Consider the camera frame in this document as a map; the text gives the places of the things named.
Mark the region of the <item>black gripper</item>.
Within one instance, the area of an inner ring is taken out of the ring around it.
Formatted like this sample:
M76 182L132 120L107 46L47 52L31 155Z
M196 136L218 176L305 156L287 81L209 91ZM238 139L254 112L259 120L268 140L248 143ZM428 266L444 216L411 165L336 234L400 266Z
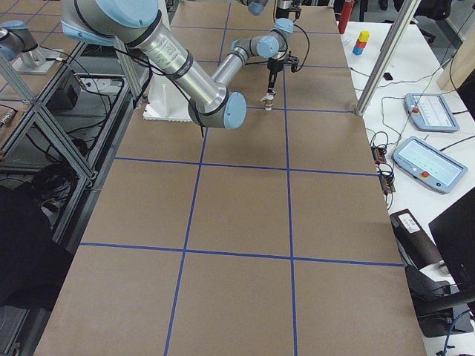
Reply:
M275 97L275 83L278 78L278 74L284 68L284 60L283 59L273 59L269 58L267 60L267 69L269 70L269 78L268 78L268 87L267 87L267 96L269 98Z

